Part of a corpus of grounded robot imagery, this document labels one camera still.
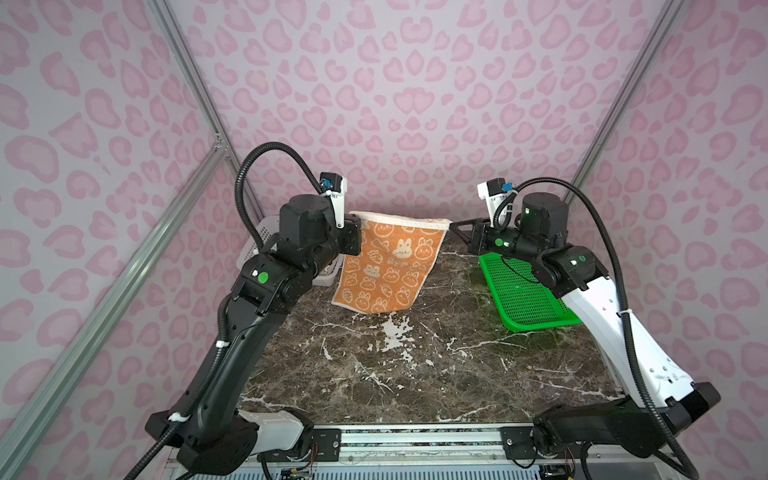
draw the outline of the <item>orange towel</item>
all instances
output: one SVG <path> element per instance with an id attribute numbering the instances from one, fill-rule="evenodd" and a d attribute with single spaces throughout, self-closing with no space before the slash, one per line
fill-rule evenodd
<path id="1" fill-rule="evenodd" d="M 331 303 L 360 313 L 410 308 L 451 221 L 351 213 L 362 220 L 362 252 L 345 258 Z"/>

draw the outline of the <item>pink leopard print wall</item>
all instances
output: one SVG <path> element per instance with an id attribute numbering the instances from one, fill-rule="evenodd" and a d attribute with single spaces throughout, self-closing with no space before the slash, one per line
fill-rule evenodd
<path id="1" fill-rule="evenodd" d="M 695 0 L 586 193 L 630 306 L 723 401 L 684 433 L 706 480 L 765 478 L 768 3 Z M 583 208 L 572 241 L 604 252 Z"/>
<path id="2" fill-rule="evenodd" d="M 144 423 L 189 385 L 237 275 L 247 232 L 232 189 L 222 166 L 19 478 L 123 478 L 154 442 Z"/>
<path id="3" fill-rule="evenodd" d="M 141 0 L 0 5 L 0 435 L 211 144 Z"/>
<path id="4" fill-rule="evenodd" d="M 467 218 L 476 184 L 572 177 L 661 0 L 173 0 L 244 157 L 293 145 L 351 208 Z M 266 214 L 310 191 L 268 154 Z"/>

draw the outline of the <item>green plastic basket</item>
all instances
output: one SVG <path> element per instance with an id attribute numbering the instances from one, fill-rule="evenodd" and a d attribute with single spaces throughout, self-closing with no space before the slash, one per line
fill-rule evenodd
<path id="1" fill-rule="evenodd" d="M 487 253 L 480 257 L 480 267 L 507 329 L 524 332 L 581 323 L 576 314 L 562 300 L 556 299 L 548 288 L 526 282 L 515 275 L 501 258 L 498 253 Z M 522 276 L 534 280 L 529 263 L 509 258 L 505 260 Z"/>

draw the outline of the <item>dark marble surface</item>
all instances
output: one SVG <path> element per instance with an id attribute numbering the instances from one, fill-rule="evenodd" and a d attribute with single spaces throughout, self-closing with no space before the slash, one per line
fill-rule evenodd
<path id="1" fill-rule="evenodd" d="M 410 310 L 362 315 L 316 286 L 267 346 L 240 407 L 291 406 L 316 424 L 523 422 L 613 399 L 584 326 L 509 332 L 477 257 L 447 233 Z"/>

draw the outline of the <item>black cable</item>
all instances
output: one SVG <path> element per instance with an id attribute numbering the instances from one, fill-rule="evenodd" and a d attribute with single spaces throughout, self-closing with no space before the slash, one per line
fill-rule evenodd
<path id="1" fill-rule="evenodd" d="M 526 278 L 526 277 L 522 276 L 522 275 L 521 275 L 521 274 L 520 274 L 520 273 L 519 273 L 517 270 L 515 270 L 514 268 L 512 268 L 512 265 L 510 265 L 509 263 L 507 263 L 507 259 L 505 259 L 504 257 L 499 257 L 499 258 L 502 260 L 502 263 L 504 264 L 504 266 L 506 266 L 507 268 L 509 268 L 510 270 L 512 270 L 512 272 L 513 272 L 515 275 L 519 276 L 520 278 L 522 278 L 522 279 L 523 279 L 523 280 L 525 280 L 526 282 L 528 282 L 528 283 L 533 283 L 534 285 L 538 285 L 538 284 L 540 284 L 540 283 L 541 283 L 541 282 L 535 282 L 534 280 L 531 280 L 531 279 L 529 279 L 529 278 Z"/>
<path id="2" fill-rule="evenodd" d="M 579 453 L 579 462 L 581 462 L 581 472 L 584 473 L 584 480 L 592 480 L 592 475 L 589 475 L 589 468 L 587 468 L 587 457 L 589 456 L 589 448 L 592 446 L 592 442 L 584 442 L 581 444 L 581 453 Z"/>
<path id="3" fill-rule="evenodd" d="M 253 240 L 256 242 L 256 247 L 259 251 L 264 248 L 264 242 L 259 235 L 259 231 L 256 230 L 253 222 L 250 221 L 250 217 L 248 217 L 248 212 L 245 209 L 245 202 L 243 201 L 243 188 L 245 186 L 248 170 L 250 169 L 251 165 L 253 165 L 253 162 L 256 161 L 258 157 L 261 157 L 263 154 L 271 150 L 279 150 L 287 153 L 299 165 L 299 168 L 301 168 L 307 179 L 309 179 L 315 191 L 318 194 L 325 192 L 325 189 L 320 186 L 320 183 L 317 181 L 310 168 L 307 167 L 304 159 L 301 158 L 301 156 L 288 145 L 280 143 L 279 141 L 268 141 L 265 144 L 261 144 L 251 150 L 243 160 L 243 164 L 240 166 L 240 170 L 237 172 L 237 178 L 235 178 L 235 207 L 237 208 L 237 213 L 240 215 L 240 219 L 245 224 L 246 230 L 248 230 L 248 233 L 250 233 L 250 235 L 253 237 Z"/>
<path id="4" fill-rule="evenodd" d="M 522 443 L 526 443 L 526 442 L 515 442 L 512 445 L 510 445 L 510 447 L 514 447 L 515 445 L 520 445 Z M 531 463 L 527 465 L 520 465 L 518 461 L 515 460 L 514 458 L 512 459 L 512 463 L 522 468 L 523 470 L 528 470 L 530 467 L 532 467 L 536 463 L 536 457 L 538 456 L 538 451 L 536 450 L 536 445 L 531 445 L 531 447 L 533 448 L 533 458 L 531 459 Z"/>
<path id="5" fill-rule="evenodd" d="M 266 478 L 266 480 L 273 480 L 272 474 L 270 473 L 270 468 L 266 466 L 266 459 L 264 458 L 264 455 L 262 454 L 260 457 L 261 457 L 261 469 L 264 472 L 264 478 Z"/>
<path id="6" fill-rule="evenodd" d="M 181 477 L 176 477 L 176 480 L 189 480 L 190 478 L 194 477 L 195 475 L 197 475 L 197 473 L 195 473 L 195 472 L 187 472 L 187 473 L 183 474 Z"/>
<path id="7" fill-rule="evenodd" d="M 677 472 L 679 472 L 682 475 L 685 475 L 688 478 L 691 478 L 691 480 L 697 480 L 699 478 L 699 472 L 696 470 L 696 467 L 688 458 L 688 455 L 683 450 L 683 447 L 680 446 L 680 443 L 677 442 L 677 439 L 674 437 L 674 434 L 670 430 L 667 423 L 664 421 L 664 419 L 661 417 L 661 414 L 659 413 L 658 408 L 654 404 L 653 399 L 650 397 L 650 393 L 648 392 L 648 387 L 645 385 L 645 380 L 643 379 L 643 374 L 640 371 L 640 365 L 637 363 L 637 352 L 634 348 L 634 337 L 632 335 L 632 322 L 630 320 L 630 315 L 627 310 L 629 309 L 629 301 L 627 300 L 627 291 L 624 287 L 624 274 L 621 272 L 621 264 L 619 263 L 619 257 L 616 254 L 616 249 L 614 249 L 613 242 L 611 242 L 611 237 L 608 235 L 608 231 L 605 228 L 605 224 L 603 223 L 603 220 L 600 218 L 600 214 L 598 213 L 597 209 L 594 207 L 592 202 L 587 198 L 586 195 L 584 195 L 584 192 L 579 190 L 576 186 L 573 184 L 561 180 L 560 178 L 554 178 L 554 177 L 539 177 L 539 178 L 532 178 L 530 180 L 526 180 L 523 183 L 519 184 L 516 188 L 517 192 L 523 190 L 526 187 L 529 187 L 533 184 L 543 184 L 543 183 L 549 183 L 549 184 L 555 184 L 560 185 L 561 187 L 566 187 L 571 192 L 573 192 L 576 197 L 581 200 L 581 202 L 584 204 L 584 206 L 589 211 L 589 214 L 592 216 L 592 219 L 594 220 L 595 225 L 598 227 L 598 232 L 600 232 L 600 236 L 603 240 L 603 243 L 605 244 L 605 250 L 608 252 L 608 257 L 611 259 L 611 266 L 614 270 L 614 277 L 615 277 L 615 283 L 616 283 L 616 297 L 618 299 L 619 303 L 619 311 L 621 312 L 621 326 L 624 333 L 624 348 L 627 350 L 627 360 L 629 362 L 629 368 L 630 372 L 632 372 L 632 379 L 634 380 L 634 384 L 637 386 L 637 391 L 640 394 L 640 398 L 643 401 L 643 405 L 640 407 L 644 407 L 648 411 L 648 415 L 650 415 L 651 420 L 653 421 L 656 428 L 661 432 L 661 434 L 664 436 L 664 440 L 666 443 L 670 446 L 670 449 L 672 450 L 672 453 L 680 460 L 680 463 L 675 462 L 672 458 L 668 457 L 664 453 L 656 452 L 654 455 L 659 458 L 662 462 L 669 465 L 671 468 L 674 468 Z M 499 205 L 496 211 L 494 212 L 494 224 L 498 224 L 498 218 L 502 214 L 503 209 L 510 204 L 517 194 L 512 191 Z"/>
<path id="8" fill-rule="evenodd" d="M 229 337 L 228 325 L 227 325 L 227 304 L 230 301 L 231 295 L 227 295 L 221 300 L 219 309 L 217 311 L 217 326 L 219 329 L 218 339 L 222 342 L 226 342 Z M 214 377 L 219 372 L 219 367 L 224 360 L 224 353 L 226 352 L 226 346 L 220 347 L 216 350 L 216 355 L 213 362 L 210 364 L 208 372 L 206 373 L 197 391 L 190 397 L 184 407 L 179 412 L 180 417 L 188 417 L 192 413 L 192 410 L 203 397 L 203 394 L 208 390 L 210 383 L 213 382 Z M 136 465 L 125 475 L 124 480 L 135 480 L 136 477 L 149 465 L 152 459 L 163 449 L 165 445 L 177 434 L 181 428 L 183 422 L 171 422 L 168 428 L 160 435 L 160 438 L 147 450 L 141 459 L 136 462 Z"/>

